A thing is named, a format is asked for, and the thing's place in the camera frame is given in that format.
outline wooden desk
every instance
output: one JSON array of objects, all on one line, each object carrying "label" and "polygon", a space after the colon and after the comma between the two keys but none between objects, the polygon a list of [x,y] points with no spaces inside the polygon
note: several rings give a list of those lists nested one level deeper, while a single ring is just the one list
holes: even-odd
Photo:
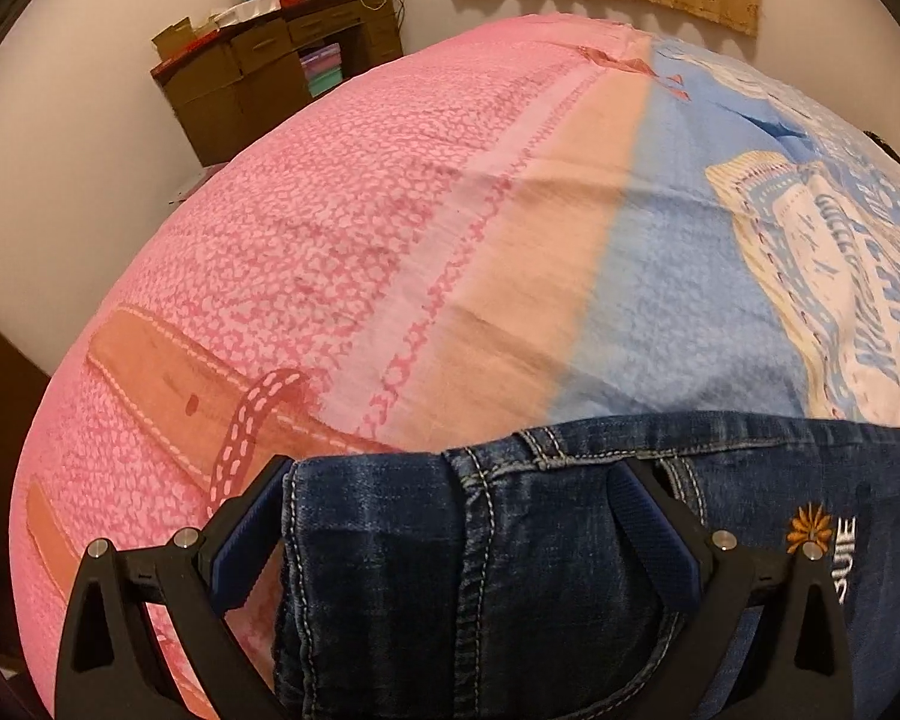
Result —
[{"label": "wooden desk", "polygon": [[228,26],[151,71],[204,166],[312,103],[300,53],[339,43],[343,79],[403,56],[394,0],[307,0]]}]

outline wall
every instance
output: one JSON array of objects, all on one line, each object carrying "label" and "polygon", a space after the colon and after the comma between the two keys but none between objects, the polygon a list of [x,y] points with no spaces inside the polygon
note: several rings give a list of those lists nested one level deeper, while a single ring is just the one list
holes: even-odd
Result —
[{"label": "wall", "polygon": [[[149,38],[228,1],[35,0],[0,48],[0,329],[45,370],[199,169]],[[879,0],[764,0],[755,41],[641,1],[407,0],[404,42],[553,10],[744,58],[900,151],[900,29]]]}]

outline jeans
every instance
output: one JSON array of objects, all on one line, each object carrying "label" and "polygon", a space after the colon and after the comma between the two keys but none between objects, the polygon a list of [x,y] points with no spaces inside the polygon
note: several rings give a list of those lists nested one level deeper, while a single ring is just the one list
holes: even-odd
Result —
[{"label": "jeans", "polygon": [[[709,530],[815,541],[856,716],[900,689],[900,429],[739,413],[599,418],[440,455],[333,457],[284,480],[275,687],[304,717],[612,717],[679,632],[607,501],[653,464]],[[722,707],[758,611],[700,709]]]}]

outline metal screw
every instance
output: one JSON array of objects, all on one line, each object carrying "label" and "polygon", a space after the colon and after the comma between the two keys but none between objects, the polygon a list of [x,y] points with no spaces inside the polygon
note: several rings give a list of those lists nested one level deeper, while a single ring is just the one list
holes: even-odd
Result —
[{"label": "metal screw", "polygon": [[810,560],[819,560],[823,557],[823,549],[821,549],[821,546],[815,541],[804,541],[803,553],[804,555],[807,555]]},{"label": "metal screw", "polygon": [[105,538],[95,538],[87,547],[87,555],[90,557],[102,557],[106,555],[106,551],[110,548],[109,542]]},{"label": "metal screw", "polygon": [[711,539],[713,545],[724,552],[730,552],[731,549],[736,549],[737,547],[737,538],[730,531],[717,531],[713,533]]},{"label": "metal screw", "polygon": [[173,534],[173,543],[180,549],[186,549],[196,544],[198,538],[200,538],[200,531],[196,528],[180,528]]}]

